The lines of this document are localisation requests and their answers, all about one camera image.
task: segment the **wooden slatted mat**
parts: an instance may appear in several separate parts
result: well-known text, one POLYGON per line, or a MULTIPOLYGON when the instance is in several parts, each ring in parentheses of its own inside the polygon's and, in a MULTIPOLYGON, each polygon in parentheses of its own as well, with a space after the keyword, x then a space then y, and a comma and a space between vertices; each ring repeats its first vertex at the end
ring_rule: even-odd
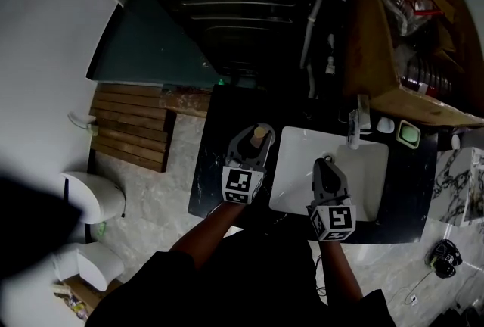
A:
POLYGON ((99 134, 91 148, 157 172, 165 172, 176 113, 161 106, 160 87, 99 85, 89 114, 99 134))

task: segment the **marble countertop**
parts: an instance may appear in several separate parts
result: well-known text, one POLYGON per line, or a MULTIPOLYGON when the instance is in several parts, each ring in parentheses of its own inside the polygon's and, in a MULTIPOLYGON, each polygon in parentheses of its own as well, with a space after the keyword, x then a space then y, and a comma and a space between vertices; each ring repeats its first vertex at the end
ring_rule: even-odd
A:
MULTIPOLYGON (((242 129, 264 122, 275 129, 277 136, 265 163, 267 175, 255 201, 235 225, 266 229, 283 223, 307 239, 315 239, 306 216, 273 211, 268 201, 282 129, 295 126, 346 135, 347 124, 338 120, 339 108, 334 105, 334 100, 299 100, 290 94, 274 96, 252 89, 216 86, 203 130, 188 212, 205 217, 222 202, 222 168, 229 142, 242 129)), ((389 244, 420 240, 432 198, 437 134, 434 129, 419 128, 420 146, 414 151, 398 143, 394 135, 376 132, 365 136, 365 140, 382 142, 389 147, 386 181, 377 219, 358 221, 355 232, 346 242, 389 244)))

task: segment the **black headphones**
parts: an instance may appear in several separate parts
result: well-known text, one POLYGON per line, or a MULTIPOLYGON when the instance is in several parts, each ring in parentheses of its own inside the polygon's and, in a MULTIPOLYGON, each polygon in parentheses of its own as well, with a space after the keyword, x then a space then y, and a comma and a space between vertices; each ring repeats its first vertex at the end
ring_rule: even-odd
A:
POLYGON ((437 242, 426 257, 429 265, 441 279, 447 279, 455 275, 455 266, 462 264, 461 253, 448 239, 437 242))

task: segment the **white sink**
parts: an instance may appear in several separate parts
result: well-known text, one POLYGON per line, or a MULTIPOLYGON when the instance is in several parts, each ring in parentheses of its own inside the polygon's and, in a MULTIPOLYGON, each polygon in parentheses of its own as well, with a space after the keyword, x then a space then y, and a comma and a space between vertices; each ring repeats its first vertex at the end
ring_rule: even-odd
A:
POLYGON ((292 126, 282 130, 269 207, 307 216, 306 206, 313 200, 314 162, 328 154, 346 175, 356 219, 375 221, 385 184, 388 147, 360 140, 360 147, 354 150, 346 146, 345 136, 292 126))

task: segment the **black shirt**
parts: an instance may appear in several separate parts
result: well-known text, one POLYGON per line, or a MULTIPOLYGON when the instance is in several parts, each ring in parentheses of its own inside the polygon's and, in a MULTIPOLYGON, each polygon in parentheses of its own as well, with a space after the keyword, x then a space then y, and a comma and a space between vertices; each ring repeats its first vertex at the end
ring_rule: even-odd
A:
POLYGON ((156 252, 126 284, 105 297, 87 327, 258 324, 391 325, 382 292, 333 310, 316 290, 307 241, 247 230, 224 238, 197 272, 180 252, 156 252))

